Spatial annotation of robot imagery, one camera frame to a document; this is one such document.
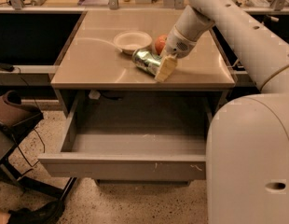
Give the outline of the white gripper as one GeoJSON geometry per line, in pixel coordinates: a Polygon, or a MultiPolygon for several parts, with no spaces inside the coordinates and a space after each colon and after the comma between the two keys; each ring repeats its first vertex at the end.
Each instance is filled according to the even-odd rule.
{"type": "Polygon", "coordinates": [[[177,59],[185,58],[197,45],[196,41],[185,38],[176,27],[168,33],[162,54],[160,67],[155,75],[158,82],[165,81],[175,70],[177,59]]]}

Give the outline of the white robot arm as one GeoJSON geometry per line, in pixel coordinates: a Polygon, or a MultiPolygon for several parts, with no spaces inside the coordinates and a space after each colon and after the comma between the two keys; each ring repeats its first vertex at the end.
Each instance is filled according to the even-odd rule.
{"type": "Polygon", "coordinates": [[[206,141],[208,224],[289,224],[289,44],[233,0],[188,0],[170,31],[158,81],[213,24],[255,92],[237,91],[206,141]]]}

